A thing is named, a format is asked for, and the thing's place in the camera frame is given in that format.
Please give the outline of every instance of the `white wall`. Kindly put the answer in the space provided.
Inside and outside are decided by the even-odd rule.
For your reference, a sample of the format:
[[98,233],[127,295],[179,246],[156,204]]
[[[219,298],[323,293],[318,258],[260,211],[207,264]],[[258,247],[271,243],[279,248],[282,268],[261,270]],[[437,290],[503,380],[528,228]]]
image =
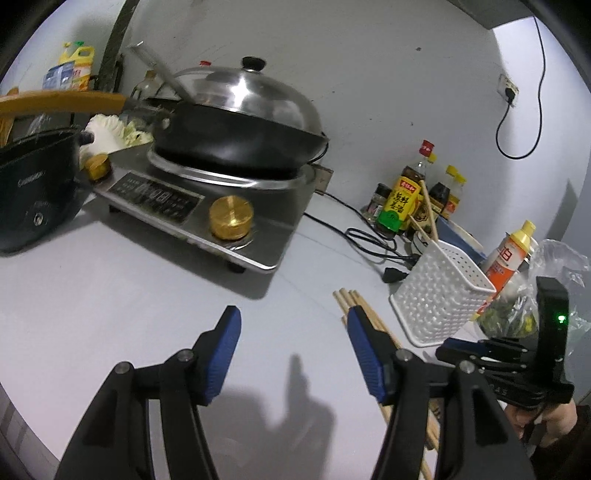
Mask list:
[[[104,46],[105,24],[121,3],[97,0],[90,10],[87,2],[67,0],[21,53],[2,91],[15,83],[37,87],[65,40]],[[265,58],[268,75],[314,100],[332,139],[324,160],[335,170],[329,190],[355,206],[367,202],[377,182],[393,181],[429,139],[438,173],[453,163],[468,178],[455,219],[492,249],[525,218],[542,238],[567,182],[580,193],[589,160],[591,95],[556,40],[543,33],[544,136],[523,161],[496,150],[505,109],[496,83],[505,66],[520,88],[502,143],[521,154],[538,122],[541,57],[532,19],[492,32],[444,0],[143,0],[126,41],[145,40],[174,70],[199,60],[237,66],[246,55]],[[128,56],[123,91],[144,72]]]

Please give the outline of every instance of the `seasoning jar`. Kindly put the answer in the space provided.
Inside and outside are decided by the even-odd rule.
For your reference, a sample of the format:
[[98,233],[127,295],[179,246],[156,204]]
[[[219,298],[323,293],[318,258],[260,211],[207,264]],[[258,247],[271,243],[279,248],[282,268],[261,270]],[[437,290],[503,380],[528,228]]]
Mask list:
[[383,183],[378,183],[378,187],[375,189],[374,195],[371,197],[367,210],[363,212],[363,217],[368,222],[374,223],[376,221],[391,192],[392,189],[390,187]]

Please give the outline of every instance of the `condiment label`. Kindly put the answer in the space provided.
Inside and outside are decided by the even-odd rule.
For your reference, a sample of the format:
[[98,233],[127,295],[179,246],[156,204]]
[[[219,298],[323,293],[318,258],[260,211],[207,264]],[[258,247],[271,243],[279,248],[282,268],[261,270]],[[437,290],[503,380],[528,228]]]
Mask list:
[[[433,219],[437,220],[438,215],[443,210],[443,205],[439,203],[437,200],[433,200],[432,198],[430,198],[430,200],[431,210],[433,211]],[[421,228],[425,230],[425,233],[431,234],[431,222],[429,222],[427,204],[424,200],[421,203],[421,205],[419,205],[417,211],[414,213],[413,216],[417,223],[421,226]]]
[[415,199],[419,192],[420,187],[417,183],[409,178],[400,177],[394,184],[392,193],[384,204],[378,222],[394,232],[398,231],[401,222],[407,218],[411,209],[414,208]]
[[445,205],[445,208],[441,212],[441,216],[445,218],[445,220],[449,220],[450,215],[456,211],[458,203],[460,203],[460,200],[450,194],[447,205]]
[[481,315],[487,309],[492,300],[494,300],[519,268],[526,255],[511,238],[508,238],[496,251],[498,255],[492,265],[485,271],[485,275],[495,286],[496,293],[491,295],[484,305],[478,309],[477,315]]

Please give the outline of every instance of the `wall outlet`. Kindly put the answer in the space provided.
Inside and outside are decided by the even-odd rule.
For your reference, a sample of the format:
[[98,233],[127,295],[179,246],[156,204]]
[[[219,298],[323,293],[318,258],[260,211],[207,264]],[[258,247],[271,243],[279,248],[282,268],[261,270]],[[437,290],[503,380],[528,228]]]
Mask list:
[[324,193],[326,192],[326,187],[329,185],[330,179],[332,178],[332,174],[335,172],[329,168],[323,167],[322,165],[312,165],[314,167],[314,171],[316,172],[316,179],[314,188],[317,192]]
[[517,88],[517,85],[513,83],[506,74],[501,73],[499,75],[499,85],[497,86],[496,91],[499,92],[499,95],[501,95],[506,102],[509,102],[509,98],[505,93],[505,89],[507,88],[510,88],[515,93],[515,98],[513,99],[513,103],[511,104],[511,106],[515,106],[517,104],[517,98],[519,96],[519,89]]

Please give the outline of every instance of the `red bottle cap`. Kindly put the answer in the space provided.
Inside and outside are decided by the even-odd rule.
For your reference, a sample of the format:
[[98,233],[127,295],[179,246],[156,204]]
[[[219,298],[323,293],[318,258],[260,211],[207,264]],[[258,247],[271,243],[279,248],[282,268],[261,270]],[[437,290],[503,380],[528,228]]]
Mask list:
[[421,148],[418,149],[418,152],[423,157],[429,158],[431,156],[431,152],[433,152],[434,147],[435,147],[435,145],[433,145],[431,142],[429,142],[427,140],[423,140],[423,144],[421,145]]

